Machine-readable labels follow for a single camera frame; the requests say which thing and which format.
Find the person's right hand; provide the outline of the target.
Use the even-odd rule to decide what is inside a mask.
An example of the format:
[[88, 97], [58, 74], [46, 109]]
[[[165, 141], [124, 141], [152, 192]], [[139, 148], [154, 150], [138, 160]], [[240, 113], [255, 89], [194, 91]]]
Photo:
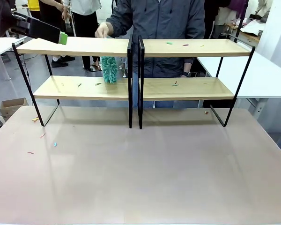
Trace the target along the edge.
[[96, 38], [107, 38], [111, 36], [114, 32], [113, 26], [109, 22], [103, 22], [99, 25], [95, 32]]

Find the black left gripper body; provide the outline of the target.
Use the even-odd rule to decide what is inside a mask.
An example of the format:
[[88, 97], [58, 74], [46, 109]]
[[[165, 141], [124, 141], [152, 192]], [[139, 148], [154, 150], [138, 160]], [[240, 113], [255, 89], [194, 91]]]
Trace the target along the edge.
[[40, 38], [53, 43], [59, 43], [60, 29], [34, 17], [28, 17], [27, 36]]

